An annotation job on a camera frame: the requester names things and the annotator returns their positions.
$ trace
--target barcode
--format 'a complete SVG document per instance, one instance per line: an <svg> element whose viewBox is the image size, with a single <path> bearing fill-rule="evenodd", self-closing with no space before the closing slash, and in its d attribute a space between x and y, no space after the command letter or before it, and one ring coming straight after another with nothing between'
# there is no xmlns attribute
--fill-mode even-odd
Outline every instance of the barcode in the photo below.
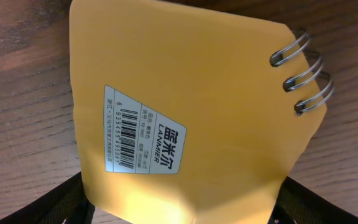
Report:
<svg viewBox="0 0 358 224"><path fill-rule="evenodd" d="M135 162L135 140L137 127L137 112L125 109L120 109L121 121L121 166L133 169Z"/></svg>

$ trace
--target dark wood surface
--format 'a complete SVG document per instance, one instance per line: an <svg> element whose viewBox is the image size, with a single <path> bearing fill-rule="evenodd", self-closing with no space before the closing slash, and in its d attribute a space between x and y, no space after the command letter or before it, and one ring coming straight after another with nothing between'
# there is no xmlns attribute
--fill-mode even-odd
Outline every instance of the dark wood surface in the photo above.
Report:
<svg viewBox="0 0 358 224"><path fill-rule="evenodd" d="M180 1L305 27L336 93L290 174L358 216L358 1ZM67 0L0 0L0 218L80 171L70 87ZM124 223L97 211L95 223Z"/></svg>

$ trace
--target white sticker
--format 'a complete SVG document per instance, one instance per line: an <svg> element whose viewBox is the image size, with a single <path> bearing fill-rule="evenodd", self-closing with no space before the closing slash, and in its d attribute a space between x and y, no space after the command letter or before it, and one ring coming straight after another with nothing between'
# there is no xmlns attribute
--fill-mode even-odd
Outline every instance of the white sticker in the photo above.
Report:
<svg viewBox="0 0 358 224"><path fill-rule="evenodd" d="M106 171L176 174L186 128L110 86L104 87Z"/></svg>

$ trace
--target yellow notebook cover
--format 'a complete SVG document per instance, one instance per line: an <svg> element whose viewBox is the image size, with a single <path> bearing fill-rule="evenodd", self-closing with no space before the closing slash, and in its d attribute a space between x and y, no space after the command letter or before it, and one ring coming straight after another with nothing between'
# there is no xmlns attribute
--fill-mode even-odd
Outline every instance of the yellow notebook cover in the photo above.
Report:
<svg viewBox="0 0 358 224"><path fill-rule="evenodd" d="M70 70L85 193L132 223L267 223L325 105L285 92L279 24L154 0L74 0Z"/></svg>

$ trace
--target wire coil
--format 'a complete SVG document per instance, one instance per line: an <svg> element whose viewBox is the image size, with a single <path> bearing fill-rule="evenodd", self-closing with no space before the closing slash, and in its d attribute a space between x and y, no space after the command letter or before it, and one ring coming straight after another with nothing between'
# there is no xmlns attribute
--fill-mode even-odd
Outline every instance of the wire coil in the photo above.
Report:
<svg viewBox="0 0 358 224"><path fill-rule="evenodd" d="M309 33L305 29L295 30L293 33L295 36L298 36L296 41L275 52L270 57L270 64L273 67L281 66L285 62L291 60L291 58L299 55L301 52L304 53L307 59L314 60L314 63L312 66L310 66L310 68L301 74L295 75L285 80L283 83L284 90L286 92L296 90L317 78L322 78L327 81L326 86L318 94L307 100L301 100L294 105L296 115L301 116L303 113L317 108L318 106L325 103L334 93L334 83L331 79L331 75L323 71L322 55L319 52L306 50L306 47L311 41L311 36Z"/></svg>

